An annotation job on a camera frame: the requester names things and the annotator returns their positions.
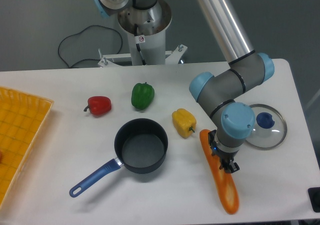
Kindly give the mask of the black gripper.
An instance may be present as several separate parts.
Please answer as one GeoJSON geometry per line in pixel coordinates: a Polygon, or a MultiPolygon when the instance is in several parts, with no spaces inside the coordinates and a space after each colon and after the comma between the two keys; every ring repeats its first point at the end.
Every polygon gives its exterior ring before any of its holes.
{"type": "Polygon", "coordinates": [[[216,141],[215,135],[217,130],[212,130],[208,133],[208,144],[211,149],[211,155],[217,155],[220,161],[220,170],[224,170],[225,173],[235,173],[240,170],[240,167],[236,162],[234,162],[235,155],[237,152],[225,152],[221,150],[216,141]]]}

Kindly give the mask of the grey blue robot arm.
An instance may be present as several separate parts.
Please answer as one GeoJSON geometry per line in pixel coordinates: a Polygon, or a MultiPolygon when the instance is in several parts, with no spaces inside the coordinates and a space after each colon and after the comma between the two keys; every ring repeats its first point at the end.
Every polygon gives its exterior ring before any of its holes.
{"type": "MultiPolygon", "coordinates": [[[[165,42],[158,41],[172,21],[171,9],[163,0],[93,0],[103,17],[117,15],[126,31],[131,62],[139,65],[162,65],[165,42]]],[[[252,132],[255,114],[235,99],[261,85],[275,72],[273,61],[256,53],[229,0],[198,0],[202,12],[229,65],[217,76],[203,72],[189,85],[189,91],[216,126],[209,134],[212,153],[220,167],[234,173],[239,166],[234,157],[252,132]]]]}

